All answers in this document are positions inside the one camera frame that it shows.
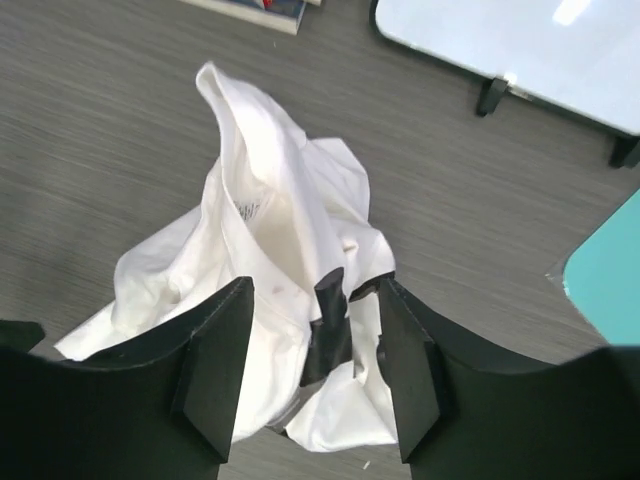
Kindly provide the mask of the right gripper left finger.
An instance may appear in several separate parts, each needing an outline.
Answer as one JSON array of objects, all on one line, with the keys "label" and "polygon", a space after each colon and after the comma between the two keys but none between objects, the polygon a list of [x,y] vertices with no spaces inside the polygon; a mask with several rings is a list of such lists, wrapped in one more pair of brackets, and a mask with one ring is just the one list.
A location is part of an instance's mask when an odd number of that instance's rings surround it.
[{"label": "right gripper left finger", "polygon": [[214,479],[229,457],[253,283],[83,361],[33,353],[35,322],[1,324],[5,479]]}]

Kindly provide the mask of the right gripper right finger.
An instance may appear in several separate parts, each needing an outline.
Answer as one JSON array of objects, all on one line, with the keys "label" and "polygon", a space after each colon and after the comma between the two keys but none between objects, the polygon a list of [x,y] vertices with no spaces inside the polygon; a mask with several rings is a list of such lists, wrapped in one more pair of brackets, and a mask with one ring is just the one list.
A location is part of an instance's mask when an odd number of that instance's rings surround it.
[{"label": "right gripper right finger", "polygon": [[385,379],[415,479],[635,479],[639,350],[554,365],[447,319],[392,279],[379,291]]}]

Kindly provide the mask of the white t-shirt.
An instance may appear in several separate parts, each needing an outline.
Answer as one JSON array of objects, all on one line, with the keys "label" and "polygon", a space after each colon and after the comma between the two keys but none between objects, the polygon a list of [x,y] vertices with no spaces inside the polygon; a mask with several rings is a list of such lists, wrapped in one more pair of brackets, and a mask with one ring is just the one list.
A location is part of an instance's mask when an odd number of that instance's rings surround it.
[{"label": "white t-shirt", "polygon": [[396,443],[377,296],[395,259],[370,224],[364,167],[343,140],[309,138],[267,93],[213,63],[196,86],[220,133],[200,204],[119,259],[114,300],[58,352],[86,359],[248,276],[234,439],[267,427],[311,452]]}]

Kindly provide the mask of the blue Nineteen Eighty-Four book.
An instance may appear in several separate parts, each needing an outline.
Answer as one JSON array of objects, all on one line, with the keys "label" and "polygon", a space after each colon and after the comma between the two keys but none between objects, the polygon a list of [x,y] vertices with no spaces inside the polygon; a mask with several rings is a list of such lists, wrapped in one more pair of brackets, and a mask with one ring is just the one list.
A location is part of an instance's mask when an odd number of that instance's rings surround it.
[{"label": "blue Nineteen Eighty-Four book", "polygon": [[299,0],[184,0],[184,3],[290,35],[298,33],[307,6]]}]

